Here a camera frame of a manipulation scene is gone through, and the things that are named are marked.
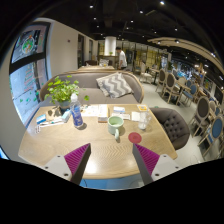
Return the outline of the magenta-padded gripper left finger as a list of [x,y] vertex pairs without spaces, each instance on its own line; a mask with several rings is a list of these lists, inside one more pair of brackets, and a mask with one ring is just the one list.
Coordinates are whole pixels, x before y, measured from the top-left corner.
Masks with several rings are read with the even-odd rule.
[[43,169],[79,185],[90,154],[91,144],[88,143],[66,155],[56,155],[44,165]]

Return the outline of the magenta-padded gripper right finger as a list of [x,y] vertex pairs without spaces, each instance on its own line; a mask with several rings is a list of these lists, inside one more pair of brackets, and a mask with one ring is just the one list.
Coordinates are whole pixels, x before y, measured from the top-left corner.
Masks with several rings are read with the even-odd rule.
[[132,153],[145,185],[181,170],[167,154],[158,155],[138,144],[133,145]]

